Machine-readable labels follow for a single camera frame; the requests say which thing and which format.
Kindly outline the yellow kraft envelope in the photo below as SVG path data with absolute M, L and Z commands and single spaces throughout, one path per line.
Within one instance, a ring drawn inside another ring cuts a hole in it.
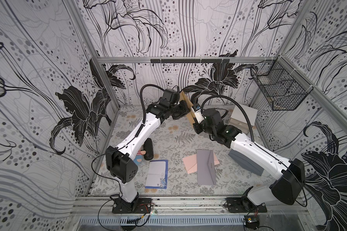
M 188 113 L 186 114 L 186 119 L 189 121 L 189 123 L 191 125 L 193 125 L 195 123 L 195 120 L 194 120 L 194 115 L 192 114 L 192 102 L 190 101 L 190 99 L 186 96 L 186 94 L 181 91 L 180 92 L 180 101 L 185 101 L 186 102 L 186 105 L 187 105 L 187 108 L 188 108 Z

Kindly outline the dark grey envelope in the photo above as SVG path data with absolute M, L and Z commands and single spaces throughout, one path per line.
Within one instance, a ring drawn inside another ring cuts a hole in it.
M 228 155 L 245 170 L 256 174 L 257 176 L 262 176 L 264 169 L 250 158 L 235 150 L 230 150 Z

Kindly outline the white blue-bordered letter paper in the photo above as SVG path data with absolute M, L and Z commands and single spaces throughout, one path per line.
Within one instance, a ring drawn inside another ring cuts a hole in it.
M 167 184 L 168 184 L 168 160 L 150 161 L 145 188 L 166 189 Z

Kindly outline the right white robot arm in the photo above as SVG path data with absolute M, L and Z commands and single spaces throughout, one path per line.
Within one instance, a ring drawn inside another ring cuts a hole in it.
M 232 125 L 225 125 L 220 113 L 213 108 L 204 109 L 195 104 L 191 108 L 194 130 L 205 132 L 210 140 L 236 151 L 266 170 L 274 182 L 248 188 L 241 197 L 240 204 L 246 211 L 256 209 L 266 202 L 278 200 L 286 205 L 297 202 L 304 193 L 305 169 L 302 161 L 281 157 L 254 141 L 251 131 L 246 135 Z

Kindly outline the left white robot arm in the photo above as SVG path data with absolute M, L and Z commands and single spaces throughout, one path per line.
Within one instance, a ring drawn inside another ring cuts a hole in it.
M 138 198 L 134 177 L 138 166 L 134 162 L 139 149 L 159 126 L 172 117 L 173 120 L 186 116 L 190 111 L 185 100 L 180 99 L 180 93 L 173 89 L 162 89 L 153 84 L 147 84 L 140 90 L 140 95 L 146 87 L 155 87 L 163 91 L 158 101 L 145 106 L 141 101 L 143 118 L 133 131 L 116 147 L 109 147 L 105 152 L 107 169 L 112 179 L 120 186 L 121 199 L 131 204 Z

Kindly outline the pink envelope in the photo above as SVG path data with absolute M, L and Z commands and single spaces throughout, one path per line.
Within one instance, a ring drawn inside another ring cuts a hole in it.
M 199 171 L 200 173 L 210 173 L 210 168 L 219 165 L 220 162 L 215 154 L 201 153 L 183 158 L 183 163 L 187 174 Z

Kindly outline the lilac grey envelope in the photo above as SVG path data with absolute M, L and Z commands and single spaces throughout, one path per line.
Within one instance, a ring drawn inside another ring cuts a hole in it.
M 213 150 L 198 149 L 196 158 L 198 185 L 216 185 L 215 155 Z

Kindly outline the white mini drawer cabinet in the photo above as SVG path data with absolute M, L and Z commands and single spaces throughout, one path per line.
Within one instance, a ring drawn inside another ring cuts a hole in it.
M 241 107 L 243 108 L 245 114 L 248 116 L 251 128 L 253 128 L 255 125 L 258 110 L 245 105 L 241 105 Z M 250 131 L 245 116 L 237 106 L 234 107 L 228 124 L 240 129 L 243 133 L 248 133 Z

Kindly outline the pink plush doll toy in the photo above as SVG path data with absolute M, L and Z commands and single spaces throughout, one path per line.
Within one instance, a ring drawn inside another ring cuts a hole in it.
M 146 151 L 145 150 L 139 150 L 135 156 L 134 163 L 138 166 L 144 161 Z

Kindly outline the small electronics board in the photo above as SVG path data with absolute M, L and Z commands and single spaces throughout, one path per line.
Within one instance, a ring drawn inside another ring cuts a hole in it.
M 245 216 L 243 221 L 243 227 L 251 230 L 256 230 L 260 226 L 260 221 L 258 217 L 255 216 Z

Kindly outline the black bar on rail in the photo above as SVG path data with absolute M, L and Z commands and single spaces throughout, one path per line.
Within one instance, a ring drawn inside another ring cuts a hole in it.
M 150 59 L 152 64 L 184 64 L 184 63 L 230 63 L 230 59 Z

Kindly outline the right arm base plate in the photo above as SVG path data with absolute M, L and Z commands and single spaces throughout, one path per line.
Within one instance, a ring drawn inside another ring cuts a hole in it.
M 230 213 L 267 213 L 268 211 L 265 204 L 256 206 L 248 199 L 242 199 L 241 197 L 227 197 L 223 206 Z

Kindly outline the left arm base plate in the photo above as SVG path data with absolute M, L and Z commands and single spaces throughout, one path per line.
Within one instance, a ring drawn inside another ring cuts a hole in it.
M 136 198 L 131 203 L 116 198 L 113 202 L 113 214 L 148 214 L 153 204 L 151 198 Z

